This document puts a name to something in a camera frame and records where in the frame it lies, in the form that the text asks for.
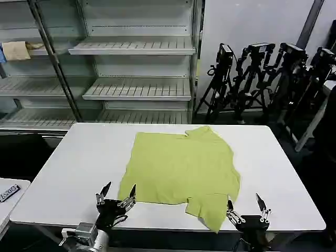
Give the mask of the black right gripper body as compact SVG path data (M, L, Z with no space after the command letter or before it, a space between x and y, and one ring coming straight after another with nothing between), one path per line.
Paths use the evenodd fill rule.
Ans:
M244 234L264 235L270 222L260 215L242 215L243 220L236 224L236 229Z

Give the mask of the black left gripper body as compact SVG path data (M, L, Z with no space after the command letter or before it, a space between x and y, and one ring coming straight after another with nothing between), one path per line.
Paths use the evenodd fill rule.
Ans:
M107 232L128 218L127 211L117 206L119 202L121 200L105 199L104 204L97 205L99 216L96 220L96 227L98 230Z

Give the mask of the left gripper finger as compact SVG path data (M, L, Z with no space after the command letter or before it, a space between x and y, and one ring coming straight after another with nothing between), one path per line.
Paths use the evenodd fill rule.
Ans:
M104 198L106 197L109 188L111 186L111 182L109 182L107 185L105 185L102 190L100 191L100 193L96 193L96 201L97 201L97 205L102 205L104 204Z
M129 211L136 204L136 185L134 184L129 196L117 204L118 207Z

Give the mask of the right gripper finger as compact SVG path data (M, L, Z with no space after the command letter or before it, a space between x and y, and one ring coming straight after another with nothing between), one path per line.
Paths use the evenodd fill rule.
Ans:
M271 213L271 209L267 208L265 201L259 196L258 193L256 193L256 199L261 211L260 221L262 223L269 223L268 216Z
M234 210L231 199L227 201L226 217L236 228L242 228L246 224L246 220Z

